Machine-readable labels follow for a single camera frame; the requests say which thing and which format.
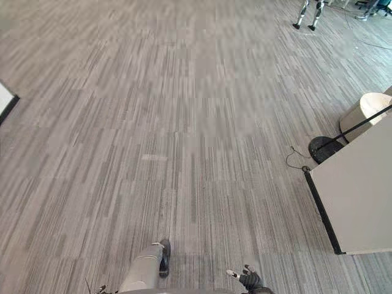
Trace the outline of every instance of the trash can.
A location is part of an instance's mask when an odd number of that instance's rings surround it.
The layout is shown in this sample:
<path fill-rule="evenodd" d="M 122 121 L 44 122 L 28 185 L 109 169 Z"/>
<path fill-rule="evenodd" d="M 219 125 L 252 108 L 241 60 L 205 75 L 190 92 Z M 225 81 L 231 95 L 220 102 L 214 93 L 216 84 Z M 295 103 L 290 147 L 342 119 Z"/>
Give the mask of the trash can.
<path fill-rule="evenodd" d="M 341 132 L 345 132 L 346 130 L 351 129 L 356 124 L 364 121 L 367 118 L 370 118 L 372 115 L 375 115 L 377 112 L 383 110 L 385 107 L 391 104 L 392 96 L 389 95 L 382 93 L 367 93 L 363 95 L 362 98 L 355 105 L 353 105 L 353 107 L 351 107 L 344 116 L 340 118 L 339 125 Z M 362 133 L 377 124 L 382 118 L 391 114 L 392 110 L 384 112 L 363 126 L 348 133 L 346 136 L 344 136 L 345 139 L 351 142 L 356 137 L 360 136 Z"/>

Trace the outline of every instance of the white panel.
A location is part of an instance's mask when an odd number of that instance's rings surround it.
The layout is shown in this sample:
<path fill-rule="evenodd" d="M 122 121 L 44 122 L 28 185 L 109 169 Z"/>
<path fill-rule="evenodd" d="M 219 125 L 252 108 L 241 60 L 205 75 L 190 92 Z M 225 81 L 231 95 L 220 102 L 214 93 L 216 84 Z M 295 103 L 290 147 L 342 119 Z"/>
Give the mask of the white panel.
<path fill-rule="evenodd" d="M 0 83 L 0 114 L 6 109 L 12 98 L 13 94 Z"/>
<path fill-rule="evenodd" d="M 392 117 L 387 116 L 311 176 L 342 252 L 392 248 Z"/>

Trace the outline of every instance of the black base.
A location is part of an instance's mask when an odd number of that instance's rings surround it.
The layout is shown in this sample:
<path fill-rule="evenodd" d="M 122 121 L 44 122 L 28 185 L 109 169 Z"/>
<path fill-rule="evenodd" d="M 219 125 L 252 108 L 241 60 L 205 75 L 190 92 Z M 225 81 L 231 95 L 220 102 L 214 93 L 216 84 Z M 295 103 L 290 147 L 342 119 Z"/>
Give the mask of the black base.
<path fill-rule="evenodd" d="M 14 108 L 14 106 L 18 103 L 18 101 L 19 101 L 19 97 L 17 95 L 15 95 L 12 98 L 12 100 L 10 101 L 10 103 L 8 103 L 8 105 L 6 106 L 4 111 L 2 113 L 0 113 L 0 126 L 1 126 L 2 122 L 6 119 L 7 115 Z"/>
<path fill-rule="evenodd" d="M 309 143 L 309 153 L 318 164 L 321 164 L 324 160 L 330 158 L 333 154 L 337 153 L 344 147 L 338 141 L 333 141 L 320 148 L 331 140 L 332 139 L 330 137 L 320 136 L 313 138 L 313 140 Z"/>

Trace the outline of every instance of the robot legs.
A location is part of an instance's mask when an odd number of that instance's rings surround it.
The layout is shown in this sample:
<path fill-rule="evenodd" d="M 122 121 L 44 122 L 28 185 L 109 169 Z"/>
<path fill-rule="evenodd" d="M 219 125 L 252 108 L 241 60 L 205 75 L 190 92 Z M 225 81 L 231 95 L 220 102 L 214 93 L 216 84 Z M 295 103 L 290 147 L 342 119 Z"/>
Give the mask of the robot legs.
<path fill-rule="evenodd" d="M 298 16 L 298 19 L 296 21 L 296 23 L 293 24 L 293 27 L 296 29 L 300 29 L 301 27 L 301 23 L 302 23 L 302 19 L 305 16 L 306 13 L 306 9 L 309 6 L 309 0 L 304 0 L 303 6 L 300 10 L 300 15 Z M 321 11 L 323 10 L 324 7 L 324 0 L 317 0 L 317 5 L 316 5 L 316 12 L 314 14 L 314 20 L 313 20 L 313 24 L 311 26 L 308 26 L 312 31 L 314 31 L 316 29 L 316 24 L 319 21 L 319 18 L 321 16 Z"/>

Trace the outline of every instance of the gray leg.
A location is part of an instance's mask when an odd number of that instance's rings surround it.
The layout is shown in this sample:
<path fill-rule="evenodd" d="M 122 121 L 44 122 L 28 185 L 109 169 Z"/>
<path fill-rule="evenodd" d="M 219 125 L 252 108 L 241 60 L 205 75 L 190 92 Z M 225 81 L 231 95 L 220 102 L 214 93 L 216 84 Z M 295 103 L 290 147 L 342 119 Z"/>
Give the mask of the gray leg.
<path fill-rule="evenodd" d="M 308 26 L 312 31 L 316 29 L 316 24 L 319 21 L 323 7 L 324 7 L 324 0 L 318 0 L 316 5 L 316 12 L 314 14 L 313 24 L 311 26 Z"/>
<path fill-rule="evenodd" d="M 379 3 L 380 0 L 372 0 L 369 3 L 369 8 L 367 9 L 367 11 L 365 11 L 364 13 L 364 17 L 368 17 L 370 13 L 372 13 L 375 10 L 375 7 L 377 6 L 377 4 Z"/>
<path fill-rule="evenodd" d="M 347 4 L 350 2 L 350 0 L 345 0 L 345 3 L 344 3 L 344 5 L 343 5 L 343 9 L 347 6 Z"/>
<path fill-rule="evenodd" d="M 144 249 L 131 263 L 127 277 L 122 282 L 119 291 L 156 288 L 163 248 L 163 245 L 154 243 Z"/>
<path fill-rule="evenodd" d="M 300 14 L 298 15 L 298 19 L 297 19 L 296 23 L 293 24 L 294 28 L 299 29 L 301 27 L 302 19 L 305 16 L 306 9 L 308 6 L 309 6 L 309 0 L 304 0 L 304 3 L 303 3 L 302 8 L 300 10 Z"/>

